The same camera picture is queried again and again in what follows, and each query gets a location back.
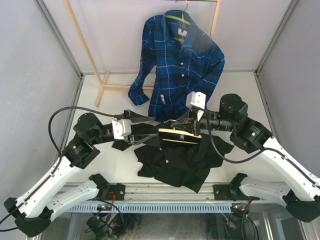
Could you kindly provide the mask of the cream wooden hanger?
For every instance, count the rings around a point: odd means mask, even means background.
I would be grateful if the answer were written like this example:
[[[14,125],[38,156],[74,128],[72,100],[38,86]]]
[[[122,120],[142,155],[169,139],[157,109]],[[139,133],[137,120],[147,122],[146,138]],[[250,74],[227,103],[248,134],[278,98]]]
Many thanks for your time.
[[[175,128],[176,120],[167,120],[158,126],[159,139],[164,144],[172,145],[198,145],[202,140],[201,135],[194,135],[184,130]]]

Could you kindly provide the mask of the black shirt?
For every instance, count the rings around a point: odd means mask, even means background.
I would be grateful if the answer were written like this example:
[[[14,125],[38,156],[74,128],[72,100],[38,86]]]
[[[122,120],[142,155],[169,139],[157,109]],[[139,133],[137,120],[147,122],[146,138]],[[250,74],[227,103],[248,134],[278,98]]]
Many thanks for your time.
[[[154,178],[173,187],[186,187],[198,193],[212,168],[223,164],[223,156],[234,148],[219,136],[213,137],[217,150],[208,134],[201,135],[198,144],[172,143],[161,146],[156,136],[134,150],[142,164],[139,177]]]

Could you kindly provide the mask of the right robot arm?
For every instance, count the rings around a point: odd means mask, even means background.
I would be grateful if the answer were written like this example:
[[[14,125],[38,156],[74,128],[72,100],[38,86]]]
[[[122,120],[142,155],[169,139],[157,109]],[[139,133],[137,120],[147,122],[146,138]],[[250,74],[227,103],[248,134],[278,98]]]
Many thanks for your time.
[[[187,113],[172,123],[172,127],[193,135],[202,130],[230,133],[230,141],[236,147],[251,154],[243,160],[229,163],[246,163],[261,157],[283,183],[255,179],[238,173],[226,185],[226,193],[234,200],[243,197],[258,198],[278,204],[296,219],[310,223],[320,216],[320,178],[303,167],[291,156],[273,134],[260,122],[248,117],[248,104],[234,93],[221,97],[219,111],[210,111],[205,106],[202,92],[187,95]]]

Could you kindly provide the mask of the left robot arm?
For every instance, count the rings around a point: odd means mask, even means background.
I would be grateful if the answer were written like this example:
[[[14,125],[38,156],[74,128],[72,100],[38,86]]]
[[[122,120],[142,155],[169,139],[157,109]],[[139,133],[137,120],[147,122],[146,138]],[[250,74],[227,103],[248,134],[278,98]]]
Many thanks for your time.
[[[73,127],[73,139],[60,149],[50,170],[26,193],[4,202],[8,215],[14,217],[15,229],[32,238],[44,232],[57,217],[87,200],[105,200],[110,194],[110,183],[100,174],[93,174],[79,186],[59,194],[59,190],[75,175],[81,173],[99,154],[96,145],[124,140],[134,144],[131,126],[152,121],[153,117],[129,109],[121,114],[109,114],[112,122],[102,124],[98,115],[106,113],[93,109],[84,111]]]

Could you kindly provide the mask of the blue plaid shirt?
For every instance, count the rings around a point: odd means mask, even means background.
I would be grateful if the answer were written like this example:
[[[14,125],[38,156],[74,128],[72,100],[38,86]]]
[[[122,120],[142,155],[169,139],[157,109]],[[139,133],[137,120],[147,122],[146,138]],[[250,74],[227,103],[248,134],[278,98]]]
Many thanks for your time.
[[[166,18],[181,13],[169,10],[144,23],[139,73],[128,91],[134,105],[149,102],[148,116],[158,122],[185,114],[191,92],[204,93],[208,101],[225,65],[222,50],[187,12],[190,25]]]

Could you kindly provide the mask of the green hanger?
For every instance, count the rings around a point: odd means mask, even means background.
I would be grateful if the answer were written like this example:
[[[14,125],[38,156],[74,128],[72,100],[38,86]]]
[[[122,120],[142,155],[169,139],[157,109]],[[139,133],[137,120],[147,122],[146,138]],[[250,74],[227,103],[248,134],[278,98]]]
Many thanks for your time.
[[[185,11],[188,9],[188,6],[189,6],[187,0],[185,0],[185,4],[186,4],[186,7],[185,7],[185,9],[181,12],[181,17],[175,16],[175,15],[166,15],[166,18],[168,18],[168,19],[173,19],[173,20],[177,20],[177,21],[180,21],[180,22],[182,22],[182,23],[190,26],[191,23],[190,23],[189,21],[187,21],[187,20],[185,19],[185,16],[184,16],[184,13],[185,13]]]

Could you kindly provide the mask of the wooden clothes rack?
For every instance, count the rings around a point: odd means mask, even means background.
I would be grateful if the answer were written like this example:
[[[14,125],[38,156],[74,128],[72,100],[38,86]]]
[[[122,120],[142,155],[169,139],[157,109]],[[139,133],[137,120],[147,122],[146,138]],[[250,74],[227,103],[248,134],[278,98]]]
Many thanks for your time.
[[[94,61],[94,58],[90,52],[90,49],[88,47],[88,44],[85,40],[85,37],[83,35],[83,32],[80,28],[80,25],[78,23],[78,20],[76,18],[76,15],[72,9],[72,6],[69,2],[69,0],[62,0],[63,5],[66,9],[66,12],[68,14],[68,16],[70,17],[70,20],[72,22],[72,25],[75,29],[75,32],[78,36],[78,39],[80,40],[80,43],[83,47],[83,50],[85,52],[85,55],[87,57],[87,59],[89,60],[89,63],[93,69],[93,73],[97,79],[97,82],[99,84],[99,92],[97,94],[96,100],[94,105],[98,108],[101,104],[101,101],[103,99],[103,95],[105,93],[105,91],[124,91],[130,88],[130,86],[128,85],[116,85],[116,84],[108,84],[108,80],[110,77],[111,72],[107,71],[105,74],[105,77],[103,78],[103,80],[101,79],[101,75],[98,71],[98,68],[96,66],[96,63]],[[219,16],[219,11],[220,11],[220,7],[221,7],[221,0],[205,0],[204,2],[215,2],[216,3],[216,7],[215,7],[215,11],[214,11],[214,17],[213,17],[213,21],[212,21],[212,26],[211,26],[211,30],[210,30],[210,38],[213,39],[214,37],[214,33],[215,33],[215,29],[217,26],[217,21],[218,21],[218,16]]]

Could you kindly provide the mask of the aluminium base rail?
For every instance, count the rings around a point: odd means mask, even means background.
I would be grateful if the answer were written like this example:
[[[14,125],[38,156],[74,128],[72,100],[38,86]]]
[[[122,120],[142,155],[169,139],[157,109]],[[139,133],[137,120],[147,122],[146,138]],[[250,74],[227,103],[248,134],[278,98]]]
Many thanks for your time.
[[[229,183],[231,193],[236,200],[215,200],[213,185],[205,183],[198,193],[186,187],[173,187],[163,183],[123,183],[125,185],[124,200],[117,202],[245,202],[249,198],[255,201],[275,203],[284,206],[291,201],[311,201],[310,190],[302,187],[293,189],[284,182],[266,182],[246,177],[241,183]]]

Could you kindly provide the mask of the left black mount plate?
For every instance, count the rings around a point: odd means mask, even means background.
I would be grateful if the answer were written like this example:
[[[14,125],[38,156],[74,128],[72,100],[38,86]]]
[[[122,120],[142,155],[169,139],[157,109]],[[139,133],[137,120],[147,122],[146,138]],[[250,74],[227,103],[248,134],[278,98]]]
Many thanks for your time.
[[[111,184],[99,194],[105,201],[123,201],[125,199],[126,186],[124,184]]]

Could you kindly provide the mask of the black mount plate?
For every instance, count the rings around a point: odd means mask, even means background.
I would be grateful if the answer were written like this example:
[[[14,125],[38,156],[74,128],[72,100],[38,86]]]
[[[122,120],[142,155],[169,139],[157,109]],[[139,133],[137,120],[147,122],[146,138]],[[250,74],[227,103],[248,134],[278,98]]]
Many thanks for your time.
[[[105,201],[123,201],[125,199],[126,186],[124,184],[111,184],[99,194]]]
[[[236,201],[236,196],[232,193],[229,184],[213,185],[213,194],[216,201]]]

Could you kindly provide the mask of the right black mount plate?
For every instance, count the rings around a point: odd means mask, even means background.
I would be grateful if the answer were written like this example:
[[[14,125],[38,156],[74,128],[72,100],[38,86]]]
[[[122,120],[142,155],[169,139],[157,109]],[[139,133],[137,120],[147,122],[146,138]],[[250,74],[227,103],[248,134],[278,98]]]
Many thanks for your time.
[[[232,193],[229,184],[213,185],[213,194],[216,201],[236,201],[236,196]]]

